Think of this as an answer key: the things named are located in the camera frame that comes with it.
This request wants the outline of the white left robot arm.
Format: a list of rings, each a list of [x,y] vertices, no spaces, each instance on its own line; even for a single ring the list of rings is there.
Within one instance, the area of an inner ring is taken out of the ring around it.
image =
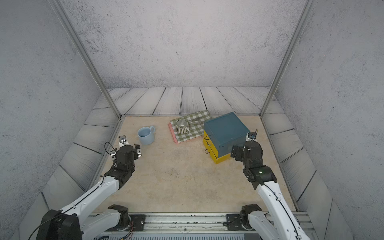
[[[134,224],[129,209],[120,205],[111,205],[107,211],[91,218],[90,214],[104,200],[120,190],[136,170],[135,160],[141,157],[138,144],[119,144],[111,154],[112,167],[102,175],[94,187],[60,210],[49,210],[41,223],[32,232],[38,240],[91,240],[108,229],[127,231],[122,238],[132,237]]]

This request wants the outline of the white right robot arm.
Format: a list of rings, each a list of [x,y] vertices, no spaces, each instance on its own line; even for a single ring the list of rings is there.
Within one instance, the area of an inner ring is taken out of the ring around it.
[[[243,173],[265,203],[273,221],[257,204],[242,207],[243,228],[255,230],[262,240],[308,240],[299,221],[288,207],[272,169],[263,164],[261,145],[247,139],[243,146],[233,146],[231,157],[243,163]]]

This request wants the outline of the teal drawer cabinet box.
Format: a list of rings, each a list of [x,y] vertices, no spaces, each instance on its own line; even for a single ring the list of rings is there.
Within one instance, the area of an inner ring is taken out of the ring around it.
[[[235,113],[228,113],[204,123],[204,131],[214,138],[219,157],[231,153],[234,145],[242,145],[250,130]]]

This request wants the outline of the light blue mug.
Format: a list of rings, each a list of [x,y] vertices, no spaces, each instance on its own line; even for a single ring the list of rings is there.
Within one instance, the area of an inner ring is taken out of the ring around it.
[[[155,131],[154,126],[142,127],[138,130],[138,137],[142,145],[150,145],[155,141]]]

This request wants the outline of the pink tray under cloth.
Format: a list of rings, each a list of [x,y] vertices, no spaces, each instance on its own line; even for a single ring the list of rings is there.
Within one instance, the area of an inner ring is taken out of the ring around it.
[[[174,129],[173,129],[173,126],[172,126],[171,123],[169,123],[169,130],[170,130],[170,132],[171,132],[171,136],[172,136],[173,142],[174,142],[175,144],[178,144],[178,140],[177,140],[177,138],[176,138],[176,135],[175,135],[175,132],[174,132]]]

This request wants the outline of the green striped ceramic cup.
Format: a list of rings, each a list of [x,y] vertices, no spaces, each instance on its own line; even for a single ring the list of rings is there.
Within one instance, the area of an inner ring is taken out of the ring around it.
[[[189,123],[185,119],[178,119],[175,123],[175,127],[176,127],[177,133],[180,135],[190,133]]]

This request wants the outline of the green checkered cloth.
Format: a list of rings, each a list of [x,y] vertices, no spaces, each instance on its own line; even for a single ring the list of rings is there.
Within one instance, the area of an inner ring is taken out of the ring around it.
[[[178,119],[185,119],[188,121],[190,128],[189,134],[180,135],[177,133],[175,123]],[[204,123],[211,119],[213,119],[211,114],[207,110],[204,110],[171,120],[170,123],[173,126],[178,144],[201,137],[204,134]]]

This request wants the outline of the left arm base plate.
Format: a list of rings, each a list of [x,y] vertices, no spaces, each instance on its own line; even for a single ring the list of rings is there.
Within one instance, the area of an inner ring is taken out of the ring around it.
[[[106,230],[106,232],[143,232],[147,215],[130,214],[129,223],[126,226],[115,226]]]

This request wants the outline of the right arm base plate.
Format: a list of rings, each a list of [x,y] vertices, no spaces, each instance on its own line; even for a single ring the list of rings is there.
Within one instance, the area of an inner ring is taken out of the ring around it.
[[[253,231],[250,227],[246,227],[243,224],[240,214],[226,214],[226,220],[223,222],[223,226],[228,231]]]

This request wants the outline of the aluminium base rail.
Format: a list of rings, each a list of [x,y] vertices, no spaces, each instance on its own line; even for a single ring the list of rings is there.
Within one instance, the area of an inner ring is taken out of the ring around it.
[[[131,213],[147,215],[143,232],[96,232],[85,240],[259,240],[253,231],[228,231],[226,214],[238,213]]]

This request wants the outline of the aluminium frame post right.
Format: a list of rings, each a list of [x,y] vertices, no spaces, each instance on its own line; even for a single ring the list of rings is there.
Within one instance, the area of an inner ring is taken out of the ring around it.
[[[289,64],[289,61],[292,57],[292,54],[295,50],[296,44],[298,43],[300,36],[303,32],[306,21],[308,20],[308,17],[310,15],[311,10],[313,9],[314,2],[315,2],[314,0],[307,0],[305,5],[304,5],[303,11],[302,11],[301,16],[299,18],[299,21],[295,27],[295,30],[293,32],[291,39],[290,39],[287,50],[284,54],[284,57],[283,57],[281,64],[278,68],[278,71],[275,75],[275,78],[271,84],[269,93],[267,94],[266,100],[265,100],[263,107],[261,109],[261,112],[259,114],[261,119],[267,113],[267,110],[268,110],[269,105],[272,101],[272,98],[279,87],[279,84],[282,80],[283,74],[284,74],[284,72],[285,72],[285,70]]]

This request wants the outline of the aluminium frame post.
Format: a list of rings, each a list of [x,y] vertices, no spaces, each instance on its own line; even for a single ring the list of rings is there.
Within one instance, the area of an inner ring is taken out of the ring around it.
[[[111,97],[109,91],[107,90],[104,82],[102,81],[102,78],[101,78],[100,74],[98,73],[94,63],[92,62],[89,54],[87,53],[86,48],[84,47],[80,37],[78,36],[78,34],[77,34],[76,30],[74,29],[70,19],[68,18],[64,7],[62,6],[60,1],[58,1],[58,0],[49,0],[49,3],[51,5],[51,7],[53,8],[54,12],[56,13],[59,21],[61,22],[63,28],[66,31],[66,33],[70,37],[76,50],[80,54],[80,57],[82,58],[84,64],[86,65],[87,69],[91,73],[93,80],[96,82],[101,93],[105,97],[107,103],[112,108],[114,114],[120,120],[122,118],[122,114],[120,113],[120,111],[116,107],[114,100],[112,99],[112,97]]]
[[[311,10],[313,9],[314,2],[315,2],[314,0],[307,0],[305,5],[304,5],[303,11],[302,11],[301,16],[299,18],[299,21],[295,27],[295,30],[293,32],[291,39],[290,39],[287,50],[284,54],[284,57],[283,57],[281,64],[278,68],[278,71],[275,75],[275,78],[271,84],[269,93],[267,94],[266,100],[265,100],[263,107],[261,109],[261,112],[259,114],[261,119],[267,113],[267,110],[268,110],[269,105],[272,101],[272,98],[279,87],[279,84],[282,80],[283,74],[284,74],[284,72],[285,72],[285,70],[289,64],[289,61],[292,57],[292,54],[295,50],[296,44],[298,43],[300,36],[303,32],[306,21],[308,20],[308,17],[310,15]]]

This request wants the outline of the aluminium frame post left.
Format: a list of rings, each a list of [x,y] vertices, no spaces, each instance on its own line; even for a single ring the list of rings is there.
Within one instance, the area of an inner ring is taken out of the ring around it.
[[[101,78],[100,74],[98,73],[94,63],[92,62],[89,54],[87,53],[86,48],[84,47],[80,37],[78,36],[78,34],[77,34],[76,30],[74,29],[70,19],[68,18],[64,7],[62,6],[60,1],[58,1],[58,0],[49,0],[49,3],[51,5],[51,7],[53,8],[54,12],[56,13],[59,21],[61,22],[63,28],[66,31],[66,33],[70,37],[76,50],[80,54],[80,57],[82,58],[84,64],[86,65],[87,69],[91,73],[93,80],[96,82],[101,93],[105,97],[107,103],[112,108],[114,114],[120,120],[122,118],[122,114],[120,113],[120,111],[116,107],[114,100],[112,99],[112,97],[111,97],[109,91],[107,90],[104,82],[102,81],[102,78]]]

